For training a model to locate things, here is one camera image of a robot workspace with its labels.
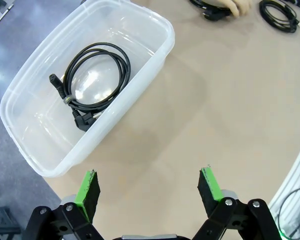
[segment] gray floor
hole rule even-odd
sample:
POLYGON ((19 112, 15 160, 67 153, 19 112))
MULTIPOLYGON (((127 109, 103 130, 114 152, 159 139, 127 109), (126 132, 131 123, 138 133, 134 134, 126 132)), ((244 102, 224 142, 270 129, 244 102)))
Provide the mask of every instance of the gray floor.
MULTIPOLYGON (((80 0, 16 0, 0 22, 0 101, 10 82, 41 41, 80 0)), ((58 196, 28 166, 0 119, 0 206, 9 206, 24 228, 33 208, 56 207, 58 196)))

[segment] screw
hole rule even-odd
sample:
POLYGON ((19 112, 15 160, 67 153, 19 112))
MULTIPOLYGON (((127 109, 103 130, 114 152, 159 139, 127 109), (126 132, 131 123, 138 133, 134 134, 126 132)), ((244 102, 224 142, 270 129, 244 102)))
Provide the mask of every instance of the screw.
POLYGON ((71 210, 72 210, 72 208, 73 208, 73 207, 72 207, 72 205, 68 205, 68 206, 66 206, 66 208, 65 208, 65 209, 66 209, 67 211, 71 211, 71 210))
POLYGON ((232 205, 232 200, 231 199, 225 200, 225 205, 231 206, 232 205))
POLYGON ((252 203, 252 205, 253 205, 255 208, 260 207, 260 203, 259 203, 258 201, 254 201, 254 202, 252 203))
POLYGON ((42 209, 40 210, 40 214, 45 214, 45 213, 46 213, 46 211, 47 211, 47 209, 46 209, 46 208, 42 208, 42 209))

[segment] green gripper pad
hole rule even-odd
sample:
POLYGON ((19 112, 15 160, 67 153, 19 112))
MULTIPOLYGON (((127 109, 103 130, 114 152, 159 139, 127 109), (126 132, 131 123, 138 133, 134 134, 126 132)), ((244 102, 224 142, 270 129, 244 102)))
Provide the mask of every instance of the green gripper pad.
POLYGON ((199 174, 198 190, 202 198, 202 202, 209 217, 221 199, 224 198, 223 193, 210 167, 204 167, 199 174))
POLYGON ((85 174, 74 203, 82 210, 90 223, 92 223, 96 213, 99 195, 100 187, 97 172, 94 170, 88 171, 85 174))

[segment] green light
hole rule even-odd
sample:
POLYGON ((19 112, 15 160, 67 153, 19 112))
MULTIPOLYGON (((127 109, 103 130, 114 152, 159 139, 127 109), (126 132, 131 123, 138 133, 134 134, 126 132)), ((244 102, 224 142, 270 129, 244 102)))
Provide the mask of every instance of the green light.
POLYGON ((282 240, 289 240, 289 238, 286 238, 286 235, 283 232, 280 232, 280 236, 282 240))

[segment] human hand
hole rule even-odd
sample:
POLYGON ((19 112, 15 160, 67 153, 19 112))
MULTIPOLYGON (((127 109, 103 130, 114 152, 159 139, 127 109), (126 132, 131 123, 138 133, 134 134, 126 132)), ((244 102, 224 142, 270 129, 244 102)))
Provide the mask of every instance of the human hand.
POLYGON ((246 15, 252 6, 252 0, 218 0, 218 2, 229 8, 236 18, 246 15))

